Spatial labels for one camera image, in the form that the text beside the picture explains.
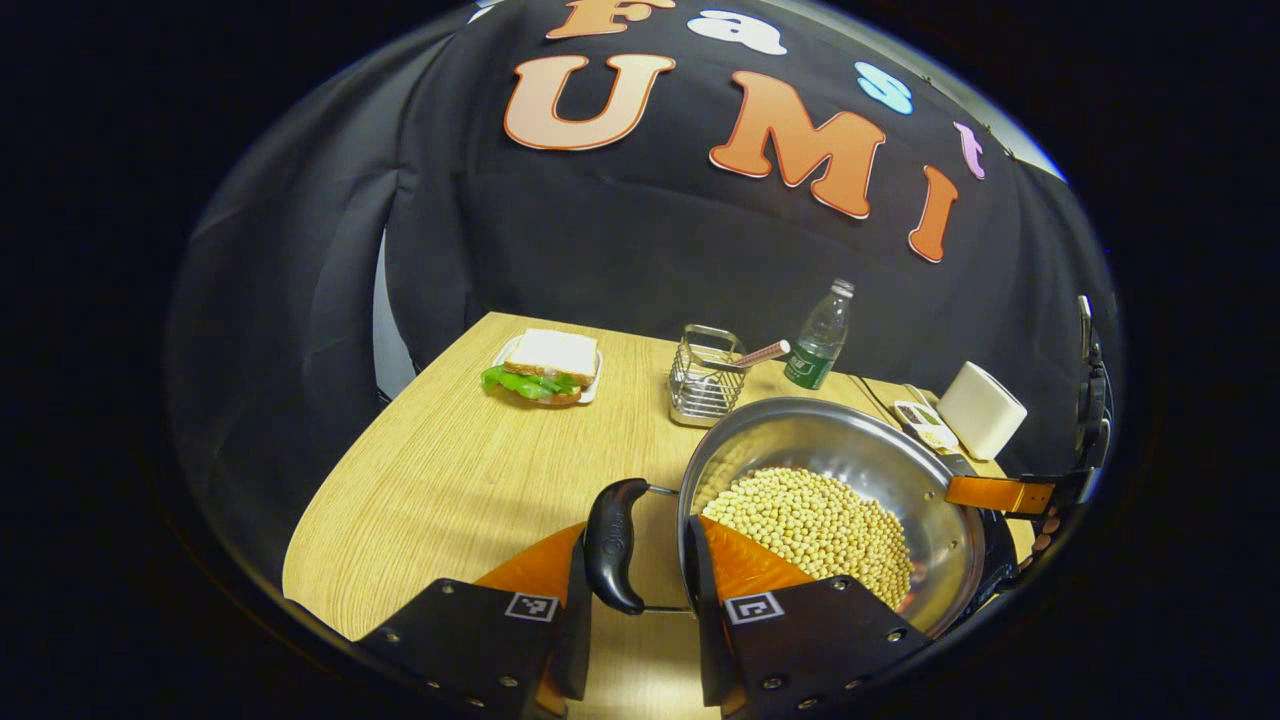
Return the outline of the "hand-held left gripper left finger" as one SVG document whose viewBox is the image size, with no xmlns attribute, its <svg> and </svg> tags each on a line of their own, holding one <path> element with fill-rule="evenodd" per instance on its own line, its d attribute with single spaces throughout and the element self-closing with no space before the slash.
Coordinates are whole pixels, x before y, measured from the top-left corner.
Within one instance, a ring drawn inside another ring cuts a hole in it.
<svg viewBox="0 0 1280 720">
<path fill-rule="evenodd" d="M 357 641 L 457 719 L 564 719 L 585 696 L 593 593 L 581 523 L 479 579 L 439 578 Z"/>
</svg>

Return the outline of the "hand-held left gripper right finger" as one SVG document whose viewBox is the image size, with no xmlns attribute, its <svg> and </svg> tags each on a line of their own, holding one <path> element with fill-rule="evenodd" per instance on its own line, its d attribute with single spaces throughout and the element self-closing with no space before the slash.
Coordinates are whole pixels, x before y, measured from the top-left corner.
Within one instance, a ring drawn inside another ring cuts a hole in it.
<svg viewBox="0 0 1280 720">
<path fill-rule="evenodd" d="M 934 641 L 851 577 L 721 598 L 707 530 L 685 524 L 703 703 L 722 719 L 832 719 Z"/>
</svg>

